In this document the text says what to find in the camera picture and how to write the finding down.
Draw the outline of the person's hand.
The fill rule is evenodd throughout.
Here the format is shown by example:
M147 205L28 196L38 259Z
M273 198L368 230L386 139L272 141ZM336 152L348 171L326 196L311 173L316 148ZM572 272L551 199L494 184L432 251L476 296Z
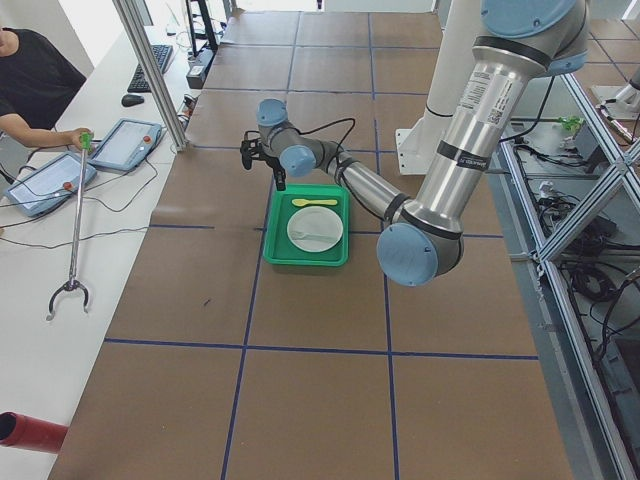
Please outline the person's hand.
M88 128L77 128L64 132L68 145L74 146L78 150L93 149L92 141L94 138L94 132Z

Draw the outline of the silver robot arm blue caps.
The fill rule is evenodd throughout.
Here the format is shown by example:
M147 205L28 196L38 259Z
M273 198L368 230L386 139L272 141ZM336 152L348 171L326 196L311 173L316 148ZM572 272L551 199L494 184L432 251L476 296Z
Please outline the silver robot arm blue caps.
M294 177L323 170L386 222L377 257L401 285L423 285L459 263L461 215L523 91L535 78L573 72L585 61L586 1L481 1L472 11L481 22L475 65L416 198L338 143L304 137L282 101L264 100L256 112L259 156Z

